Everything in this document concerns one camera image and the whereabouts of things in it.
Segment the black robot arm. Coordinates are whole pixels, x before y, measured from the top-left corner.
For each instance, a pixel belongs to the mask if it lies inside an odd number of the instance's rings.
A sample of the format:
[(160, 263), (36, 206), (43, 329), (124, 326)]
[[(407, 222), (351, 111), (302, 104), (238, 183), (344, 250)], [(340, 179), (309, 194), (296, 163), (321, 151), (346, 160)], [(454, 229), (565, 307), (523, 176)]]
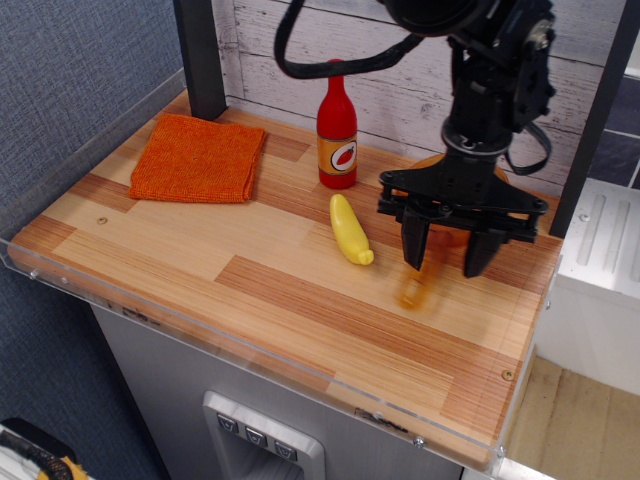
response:
[(401, 225), (405, 261), (420, 269), (433, 225), (470, 234), (468, 278), (482, 274), (511, 240), (533, 242), (545, 200), (500, 179), (514, 134), (551, 149), (536, 119), (554, 96), (548, 58), (555, 38), (549, 1), (388, 1), (392, 18), (451, 47), (453, 104), (443, 123), (444, 156), (435, 164), (381, 174), (378, 210)]

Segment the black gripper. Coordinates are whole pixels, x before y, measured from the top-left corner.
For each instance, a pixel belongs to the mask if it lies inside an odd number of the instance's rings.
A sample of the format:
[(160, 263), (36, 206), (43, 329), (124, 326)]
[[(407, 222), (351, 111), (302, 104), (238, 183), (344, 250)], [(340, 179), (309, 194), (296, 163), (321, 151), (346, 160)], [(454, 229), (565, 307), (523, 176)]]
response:
[(496, 173), (496, 158), (449, 149), (431, 164), (380, 174), (377, 211), (401, 225), (404, 259), (422, 268), (429, 228), (471, 233), (464, 276), (480, 276), (504, 243), (533, 243), (548, 211), (542, 198)]

